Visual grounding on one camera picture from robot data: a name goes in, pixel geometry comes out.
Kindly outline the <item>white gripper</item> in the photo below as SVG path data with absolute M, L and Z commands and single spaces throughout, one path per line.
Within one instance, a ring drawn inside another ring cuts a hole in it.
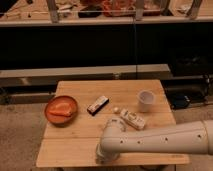
M 101 145 L 98 144 L 96 146 L 96 163 L 97 164 L 105 164 L 112 162 L 118 158 L 117 153 L 106 152 L 101 148 Z

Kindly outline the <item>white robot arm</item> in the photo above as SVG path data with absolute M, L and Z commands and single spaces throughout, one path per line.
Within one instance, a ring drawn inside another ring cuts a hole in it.
M 140 152 L 213 155 L 213 120 L 127 132 L 121 118 L 109 119 L 96 146 L 96 162 L 105 164 L 121 153 Z

